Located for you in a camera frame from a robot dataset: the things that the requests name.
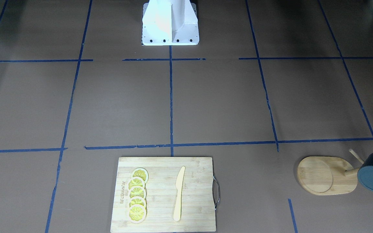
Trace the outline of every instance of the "dried lemon slice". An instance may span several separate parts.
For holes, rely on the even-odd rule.
[[[129,219],[132,223],[138,224],[145,220],[147,211],[143,205],[134,204],[129,208]]]
[[[129,189],[133,186],[142,186],[145,187],[145,181],[139,176],[132,177],[128,182]]]
[[[146,190],[142,186],[133,186],[129,189],[129,197],[132,198],[134,196],[140,196],[142,198],[146,198]]]
[[[143,198],[141,196],[134,196],[134,197],[130,198],[129,207],[131,207],[132,205],[136,205],[136,204],[143,205],[144,207],[146,207],[145,198]]]
[[[136,176],[142,178],[143,181],[145,181],[145,183],[148,182],[149,180],[149,174],[145,168],[136,168],[132,172],[132,177],[136,177]]]

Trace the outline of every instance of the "knife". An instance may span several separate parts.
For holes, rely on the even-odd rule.
[[[178,190],[176,194],[176,202],[174,209],[174,220],[179,221],[181,219],[181,206],[182,206],[182,185],[184,184],[185,166],[179,170],[178,177],[176,177],[175,187]]]

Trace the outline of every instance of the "wooden stick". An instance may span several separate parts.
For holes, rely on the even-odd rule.
[[[345,176],[357,175],[360,168],[354,168],[352,170],[345,171]]]
[[[364,164],[364,161],[359,157],[359,155],[353,150],[353,149],[349,149],[349,152],[353,155],[353,156],[355,156],[355,158],[357,158],[360,162],[361,162],[361,164]]]

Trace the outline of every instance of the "wooden tray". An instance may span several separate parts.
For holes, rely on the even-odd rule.
[[[358,184],[356,173],[345,175],[345,171],[353,169],[342,158],[310,156],[299,163],[297,179],[306,191],[314,195],[345,194],[352,192]]]
[[[176,177],[185,166],[181,220],[172,216]],[[145,168],[148,214],[139,224],[129,221],[127,182],[132,171]],[[120,157],[111,218],[111,233],[215,231],[213,161],[210,157]]]

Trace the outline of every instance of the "wooden cutting board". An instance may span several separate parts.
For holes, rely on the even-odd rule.
[[[176,177],[185,166],[181,220],[173,220]],[[129,221],[127,182],[132,171],[145,168],[147,215],[143,222]],[[111,233],[215,231],[213,161],[210,157],[120,157],[111,218]]]

